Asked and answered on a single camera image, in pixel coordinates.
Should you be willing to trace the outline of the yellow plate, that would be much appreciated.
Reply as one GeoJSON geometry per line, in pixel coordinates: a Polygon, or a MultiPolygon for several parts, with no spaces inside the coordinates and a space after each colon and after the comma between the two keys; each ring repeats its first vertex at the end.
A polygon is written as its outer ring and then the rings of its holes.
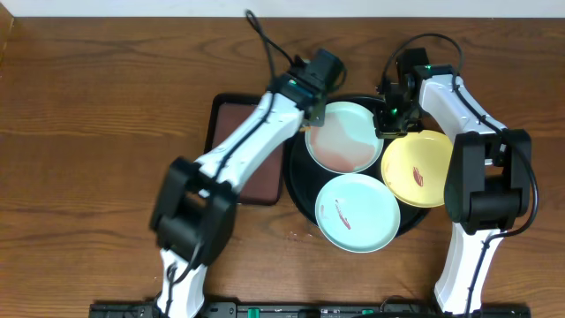
{"type": "Polygon", "coordinates": [[[453,145],[443,133],[409,132],[393,140],[381,159],[385,185],[400,201],[418,208],[444,204],[444,187],[453,145]]]}

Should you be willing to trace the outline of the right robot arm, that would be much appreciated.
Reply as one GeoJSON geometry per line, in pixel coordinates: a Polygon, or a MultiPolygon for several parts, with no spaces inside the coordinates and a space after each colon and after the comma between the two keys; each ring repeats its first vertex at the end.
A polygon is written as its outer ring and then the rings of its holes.
{"type": "Polygon", "coordinates": [[[449,64],[398,62],[398,83],[388,77],[379,90],[377,134],[406,141],[430,116],[452,149],[439,188],[452,221],[452,237],[435,301],[444,314],[471,317],[481,310],[481,292],[498,245],[524,232],[518,217],[533,219],[539,190],[531,167],[531,137],[493,119],[471,96],[449,64]]]}

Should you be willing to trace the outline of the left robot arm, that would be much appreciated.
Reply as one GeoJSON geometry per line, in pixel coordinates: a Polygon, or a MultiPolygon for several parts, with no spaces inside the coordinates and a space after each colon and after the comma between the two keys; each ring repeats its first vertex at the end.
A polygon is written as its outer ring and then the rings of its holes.
{"type": "Polygon", "coordinates": [[[251,175],[303,125],[322,125],[341,66],[293,66],[272,79],[255,111],[195,162],[178,157],[162,182],[149,227],[163,264],[164,317],[194,317],[208,267],[232,235],[237,200],[251,175]]]}

